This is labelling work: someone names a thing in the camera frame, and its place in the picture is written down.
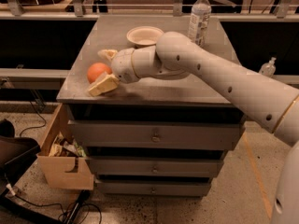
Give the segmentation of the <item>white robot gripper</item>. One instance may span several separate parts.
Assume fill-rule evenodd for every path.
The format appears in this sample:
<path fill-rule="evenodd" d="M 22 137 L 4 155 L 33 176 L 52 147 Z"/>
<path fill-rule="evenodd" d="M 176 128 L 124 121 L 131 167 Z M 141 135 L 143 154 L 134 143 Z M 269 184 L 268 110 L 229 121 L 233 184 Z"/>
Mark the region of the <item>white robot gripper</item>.
<path fill-rule="evenodd" d="M 137 82 L 144 77 L 154 77 L 158 73 L 158 58 L 155 47 L 149 46 L 142 49 L 101 49 L 98 56 L 111 62 L 113 74 L 103 73 L 88 87 L 91 96 L 115 90 L 120 81 L 123 83 Z"/>

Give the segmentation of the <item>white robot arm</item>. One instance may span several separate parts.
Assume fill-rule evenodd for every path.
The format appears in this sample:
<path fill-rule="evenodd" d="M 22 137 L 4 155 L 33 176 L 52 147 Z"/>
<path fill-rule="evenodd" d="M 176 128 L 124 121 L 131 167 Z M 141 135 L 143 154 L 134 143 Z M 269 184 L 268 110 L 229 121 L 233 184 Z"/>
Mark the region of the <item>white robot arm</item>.
<path fill-rule="evenodd" d="M 187 36 L 167 32 L 154 46 L 123 49 L 108 59 L 112 73 L 92 83 L 92 96 L 112 91 L 122 83 L 144 77 L 179 79 L 193 74 L 289 145 L 271 224 L 299 224 L 299 90 L 211 54 Z"/>

